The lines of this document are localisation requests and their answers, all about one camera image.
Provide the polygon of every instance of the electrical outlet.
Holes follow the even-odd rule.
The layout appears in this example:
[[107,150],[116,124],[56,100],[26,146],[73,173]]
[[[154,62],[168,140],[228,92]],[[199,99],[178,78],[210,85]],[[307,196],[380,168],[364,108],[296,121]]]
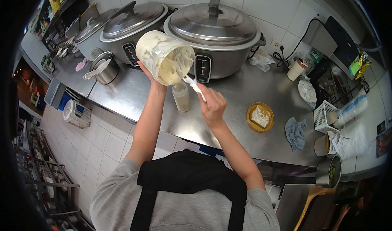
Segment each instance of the electrical outlet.
[[270,47],[274,48],[274,49],[278,49],[280,48],[280,46],[283,46],[283,48],[285,48],[285,46],[283,45],[282,42],[277,41],[275,39],[272,40]]

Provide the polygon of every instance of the metal pot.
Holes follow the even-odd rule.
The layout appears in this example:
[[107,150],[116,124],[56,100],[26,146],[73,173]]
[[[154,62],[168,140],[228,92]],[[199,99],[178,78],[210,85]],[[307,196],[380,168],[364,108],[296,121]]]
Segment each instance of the metal pot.
[[90,67],[90,72],[92,72],[92,71],[96,70],[96,68],[98,68],[98,66],[102,62],[105,62],[108,59],[112,59],[109,62],[108,66],[106,66],[106,68],[102,72],[95,75],[95,78],[97,79],[97,81],[100,82],[102,85],[106,85],[106,84],[110,83],[112,80],[114,80],[120,70],[120,67],[118,66],[118,64],[116,63],[116,61],[114,59],[113,53],[104,52],[104,53],[100,54],[94,60],[94,62],[91,64],[91,67]]
[[234,74],[252,47],[265,45],[263,35],[247,14],[219,2],[189,5],[164,22],[166,34],[193,47],[195,62],[190,73],[198,82]]
[[113,14],[100,36],[121,62],[134,67],[139,66],[135,52],[138,40],[146,32],[159,30],[169,10],[157,2],[135,4],[132,1]]
[[[331,168],[331,165],[335,167],[335,173],[332,176],[331,182],[329,182],[329,170]],[[332,157],[326,157],[325,159],[321,160],[320,163],[317,165],[316,185],[318,187],[325,187],[331,189],[335,188],[340,181],[341,168],[342,161],[337,154]]]
[[92,17],[87,21],[87,27],[75,37],[75,45],[80,52],[90,61],[94,61],[99,53],[109,51],[109,46],[100,42],[102,27],[109,21],[109,17],[115,9],[108,10],[98,17]]

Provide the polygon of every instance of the white tile floor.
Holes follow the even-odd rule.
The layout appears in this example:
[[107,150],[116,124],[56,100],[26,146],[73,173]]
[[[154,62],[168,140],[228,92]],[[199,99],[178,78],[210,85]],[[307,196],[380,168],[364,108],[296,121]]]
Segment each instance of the white tile floor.
[[[120,116],[93,106],[91,125],[79,129],[63,120],[62,111],[46,106],[41,127],[56,159],[66,165],[67,174],[80,185],[76,205],[89,218],[95,189],[128,153],[135,126]],[[184,149],[201,153],[198,145],[160,132],[153,159]],[[226,158],[217,158],[228,165]]]

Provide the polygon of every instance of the black apron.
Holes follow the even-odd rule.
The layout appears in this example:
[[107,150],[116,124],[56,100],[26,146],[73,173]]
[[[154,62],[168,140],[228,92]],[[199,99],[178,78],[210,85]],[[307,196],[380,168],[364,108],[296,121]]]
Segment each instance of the black apron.
[[143,189],[130,226],[131,231],[149,230],[158,191],[193,194],[205,189],[220,192],[232,202],[228,230],[242,230],[246,184],[217,158],[184,150],[146,161],[140,168],[137,183]]

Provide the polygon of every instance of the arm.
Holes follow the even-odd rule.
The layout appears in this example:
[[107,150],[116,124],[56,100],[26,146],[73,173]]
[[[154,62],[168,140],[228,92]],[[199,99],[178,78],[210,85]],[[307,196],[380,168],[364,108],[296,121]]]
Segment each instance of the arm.
[[151,88],[147,102],[135,127],[130,151],[125,158],[132,159],[141,166],[143,162],[151,160],[154,156],[159,128],[161,127],[167,87],[154,80],[142,62],[138,61],[138,64],[150,78]]
[[223,152],[233,170],[245,181],[248,190],[262,188],[265,190],[263,177],[248,152],[239,143],[223,120],[226,100],[222,94],[198,83],[206,102],[199,95],[202,116],[219,141]]
[[338,220],[336,221],[334,227],[331,229],[331,231],[337,231],[337,229],[339,228],[344,216],[347,214],[347,212],[350,210],[350,207],[348,204],[345,204],[344,206],[342,206],[342,208],[340,209],[340,215]]

